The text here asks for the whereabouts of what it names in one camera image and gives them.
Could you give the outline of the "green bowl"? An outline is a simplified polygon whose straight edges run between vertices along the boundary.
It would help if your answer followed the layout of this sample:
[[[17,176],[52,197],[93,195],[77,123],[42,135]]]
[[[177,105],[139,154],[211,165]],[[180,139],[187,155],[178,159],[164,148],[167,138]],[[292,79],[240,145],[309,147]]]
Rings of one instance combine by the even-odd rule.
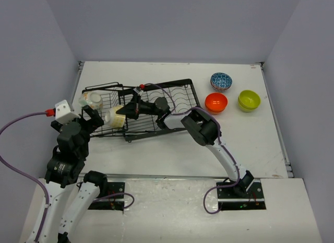
[[[244,90],[238,96],[238,106],[244,112],[253,112],[261,104],[261,98],[252,90]]]

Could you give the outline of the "white bowl yellow dots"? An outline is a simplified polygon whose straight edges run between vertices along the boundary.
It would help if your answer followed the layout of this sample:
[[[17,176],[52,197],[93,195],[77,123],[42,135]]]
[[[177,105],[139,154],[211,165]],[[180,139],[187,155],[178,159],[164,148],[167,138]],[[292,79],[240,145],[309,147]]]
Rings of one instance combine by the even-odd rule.
[[[124,126],[126,116],[116,113],[121,108],[123,108],[123,105],[114,106],[105,114],[105,124],[112,129],[118,129]]]

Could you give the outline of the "white bowl leaf pattern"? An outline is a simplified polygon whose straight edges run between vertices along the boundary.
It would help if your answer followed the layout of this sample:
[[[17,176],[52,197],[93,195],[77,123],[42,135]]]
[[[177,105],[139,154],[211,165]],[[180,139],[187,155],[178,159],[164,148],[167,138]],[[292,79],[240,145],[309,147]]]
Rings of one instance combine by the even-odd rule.
[[[100,94],[98,94],[95,91],[87,91],[84,92],[79,100],[79,105],[81,107],[84,107],[86,105],[88,105],[90,108],[92,108],[93,110],[102,110],[103,108],[103,100]]]

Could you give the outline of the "blue patterned bowl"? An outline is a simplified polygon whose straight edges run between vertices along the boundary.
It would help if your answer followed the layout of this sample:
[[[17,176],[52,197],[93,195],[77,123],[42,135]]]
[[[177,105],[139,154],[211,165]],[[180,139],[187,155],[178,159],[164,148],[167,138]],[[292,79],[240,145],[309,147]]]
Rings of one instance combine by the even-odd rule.
[[[233,80],[228,74],[218,72],[212,74],[210,83],[213,89],[223,92],[232,86]]]

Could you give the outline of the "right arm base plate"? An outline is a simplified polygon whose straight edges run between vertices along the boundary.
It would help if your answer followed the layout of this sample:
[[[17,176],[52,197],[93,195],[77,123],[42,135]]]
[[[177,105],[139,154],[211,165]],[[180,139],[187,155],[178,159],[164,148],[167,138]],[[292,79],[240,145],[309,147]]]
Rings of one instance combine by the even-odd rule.
[[[233,188],[217,188],[220,211],[265,210],[265,197],[260,180],[255,180],[244,194],[236,194]]]

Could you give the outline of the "orange bowl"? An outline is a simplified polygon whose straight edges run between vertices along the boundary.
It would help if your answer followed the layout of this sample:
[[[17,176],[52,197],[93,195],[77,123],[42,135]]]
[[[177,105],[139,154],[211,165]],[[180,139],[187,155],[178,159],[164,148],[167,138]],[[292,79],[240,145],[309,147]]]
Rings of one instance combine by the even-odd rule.
[[[205,98],[205,107],[211,114],[220,114],[228,103],[228,98],[219,92],[213,92]]]

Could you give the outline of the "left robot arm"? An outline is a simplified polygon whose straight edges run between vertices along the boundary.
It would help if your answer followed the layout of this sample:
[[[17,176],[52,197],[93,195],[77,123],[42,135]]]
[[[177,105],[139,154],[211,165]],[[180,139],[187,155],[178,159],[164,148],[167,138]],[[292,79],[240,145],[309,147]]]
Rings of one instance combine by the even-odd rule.
[[[82,110],[89,120],[74,113],[66,101],[55,106],[55,121],[51,126],[59,135],[44,177],[44,203],[28,242],[70,242],[93,200],[108,193],[106,176],[92,171],[85,176],[83,189],[66,207],[89,154],[90,134],[104,124],[97,110],[89,105]]]

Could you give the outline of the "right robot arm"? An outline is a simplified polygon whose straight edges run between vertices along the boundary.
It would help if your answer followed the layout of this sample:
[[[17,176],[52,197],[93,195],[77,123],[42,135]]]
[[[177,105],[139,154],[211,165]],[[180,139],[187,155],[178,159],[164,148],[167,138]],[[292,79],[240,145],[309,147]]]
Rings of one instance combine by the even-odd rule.
[[[253,175],[239,164],[227,149],[226,143],[221,138],[219,122],[201,107],[192,107],[183,113],[174,113],[164,97],[159,97],[154,102],[147,102],[141,100],[138,94],[133,94],[131,101],[116,113],[125,115],[129,119],[137,119],[141,114],[155,115],[156,123],[162,130],[184,127],[197,144],[214,154],[228,174],[232,182],[231,187],[237,197],[243,198],[251,192]]]

